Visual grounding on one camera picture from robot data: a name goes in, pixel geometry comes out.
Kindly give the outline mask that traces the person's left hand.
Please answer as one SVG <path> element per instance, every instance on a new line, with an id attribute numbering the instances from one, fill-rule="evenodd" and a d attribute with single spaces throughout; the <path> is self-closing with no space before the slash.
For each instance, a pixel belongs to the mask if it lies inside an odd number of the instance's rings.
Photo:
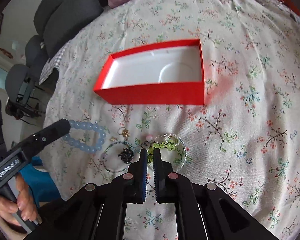
<path id="1" fill-rule="evenodd" d="M 16 176 L 16 188 L 19 191 L 17 200 L 10 201 L 0 196 L 0 217 L 7 223 L 21 226 L 20 223 L 13 217 L 17 211 L 21 211 L 21 217 L 24 221 L 35 221 L 38 217 L 36 205 L 33 197 L 30 195 L 29 186 L 21 176 Z"/>

